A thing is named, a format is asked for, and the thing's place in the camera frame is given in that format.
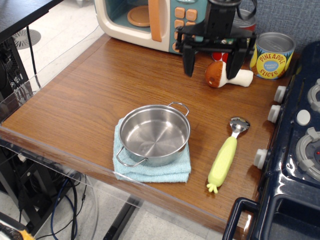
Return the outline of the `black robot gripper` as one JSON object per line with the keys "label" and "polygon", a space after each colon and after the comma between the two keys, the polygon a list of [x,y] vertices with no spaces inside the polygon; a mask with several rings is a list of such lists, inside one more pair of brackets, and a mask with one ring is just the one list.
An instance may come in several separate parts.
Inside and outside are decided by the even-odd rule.
{"label": "black robot gripper", "polygon": [[[194,72],[196,51],[228,50],[226,63],[227,79],[237,76],[246,57],[253,47],[251,41],[256,40],[254,31],[233,26],[235,14],[242,19],[240,0],[209,0],[207,2],[204,20],[195,25],[176,28],[177,40],[175,49],[182,53],[184,73],[192,77]],[[249,17],[257,12],[257,2]]]}

